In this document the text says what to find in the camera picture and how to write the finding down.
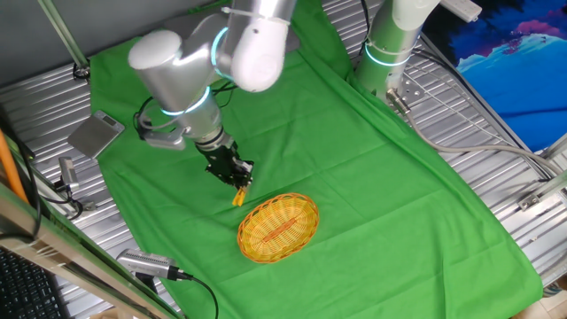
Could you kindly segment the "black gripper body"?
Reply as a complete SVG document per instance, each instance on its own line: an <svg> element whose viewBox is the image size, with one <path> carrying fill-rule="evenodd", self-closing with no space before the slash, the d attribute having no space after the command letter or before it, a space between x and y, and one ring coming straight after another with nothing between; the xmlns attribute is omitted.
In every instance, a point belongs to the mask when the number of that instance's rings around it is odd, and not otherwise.
<svg viewBox="0 0 567 319"><path fill-rule="evenodd" d="M242 160L237 151L237 143L220 145L215 149L205 149L197 145L198 151L206 157L206 172L211 173L223 183L230 184L232 175L241 175L244 166L253 166L250 160Z"/></svg>

